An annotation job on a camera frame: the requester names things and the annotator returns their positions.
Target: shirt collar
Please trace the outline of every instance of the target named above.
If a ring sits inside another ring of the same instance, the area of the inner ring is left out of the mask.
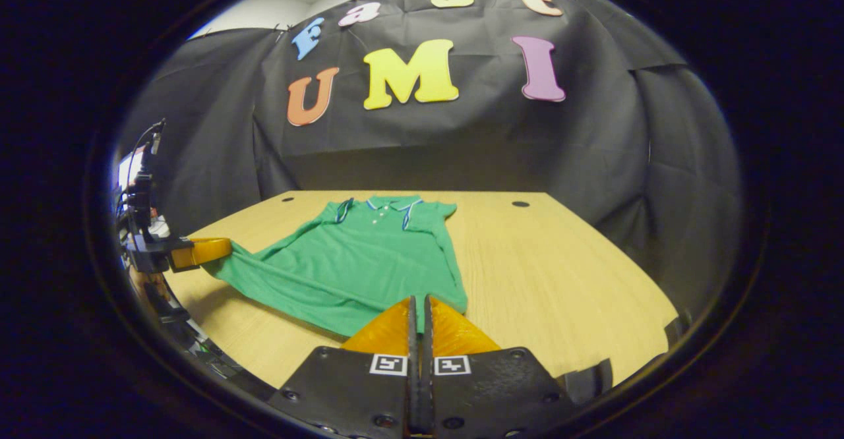
[[[370,196],[368,202],[375,206],[375,208],[384,208],[385,206],[389,206],[391,208],[395,208],[395,210],[403,210],[403,208],[407,208],[410,204],[414,204],[414,202],[419,202],[422,200],[422,197],[419,195],[412,195],[412,196],[377,196],[373,195]]]

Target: orange letter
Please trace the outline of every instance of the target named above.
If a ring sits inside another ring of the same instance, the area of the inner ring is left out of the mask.
[[[290,91],[290,98],[287,100],[287,121],[290,121],[290,124],[305,126],[325,114],[328,109],[328,100],[331,99],[331,83],[334,81],[334,75],[339,71],[337,67],[332,67],[316,74],[316,79],[319,80],[319,93],[316,94],[316,103],[310,109],[305,109],[305,89],[311,82],[310,76],[300,78],[287,87]]]
[[[540,13],[541,15],[563,15],[563,11],[560,9],[556,9],[555,7],[549,7],[548,4],[551,0],[522,0],[522,2],[527,6],[528,9],[534,11],[535,13]]]

